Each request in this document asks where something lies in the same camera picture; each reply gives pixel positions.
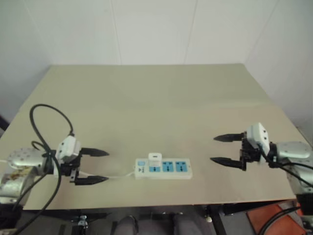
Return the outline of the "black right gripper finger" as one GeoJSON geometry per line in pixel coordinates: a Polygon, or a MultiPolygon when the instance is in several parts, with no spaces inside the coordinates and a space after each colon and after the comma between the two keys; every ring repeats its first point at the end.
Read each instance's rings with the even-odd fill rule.
{"type": "Polygon", "coordinates": [[[236,161],[232,160],[230,158],[223,158],[223,157],[214,157],[210,158],[213,162],[226,166],[226,167],[232,167],[232,168],[238,168],[242,169],[242,162],[241,161],[236,161]]]}
{"type": "Polygon", "coordinates": [[[245,137],[245,132],[239,134],[223,134],[218,135],[213,138],[215,141],[220,142],[234,142],[234,141],[241,141],[245,137]]]}

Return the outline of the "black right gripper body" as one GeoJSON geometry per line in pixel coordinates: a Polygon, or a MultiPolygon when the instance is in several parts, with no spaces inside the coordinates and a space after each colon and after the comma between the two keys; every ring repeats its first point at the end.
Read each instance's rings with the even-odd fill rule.
{"type": "Polygon", "coordinates": [[[240,162],[242,164],[241,170],[246,171],[246,164],[252,162],[259,162],[261,159],[261,152],[259,147],[253,147],[247,140],[246,132],[243,133],[242,146],[240,149],[240,162]]]}

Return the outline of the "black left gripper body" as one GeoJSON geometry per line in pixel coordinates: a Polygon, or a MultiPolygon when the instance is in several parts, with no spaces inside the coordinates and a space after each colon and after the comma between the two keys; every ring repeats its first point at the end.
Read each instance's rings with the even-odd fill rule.
{"type": "Polygon", "coordinates": [[[79,177],[81,158],[82,154],[79,152],[71,160],[59,160],[61,175],[69,177],[71,183],[82,183],[82,178],[79,177]]]}

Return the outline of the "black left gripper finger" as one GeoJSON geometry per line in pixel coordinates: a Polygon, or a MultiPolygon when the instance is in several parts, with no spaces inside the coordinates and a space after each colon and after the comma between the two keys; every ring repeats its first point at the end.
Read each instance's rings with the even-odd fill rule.
{"type": "Polygon", "coordinates": [[[76,186],[95,185],[108,180],[108,177],[103,176],[88,176],[86,178],[75,178],[74,184],[76,186]]]}
{"type": "Polygon", "coordinates": [[[89,157],[104,157],[104,156],[109,156],[109,153],[96,149],[96,148],[81,148],[80,150],[80,158],[84,156],[89,156],[89,157]]]}

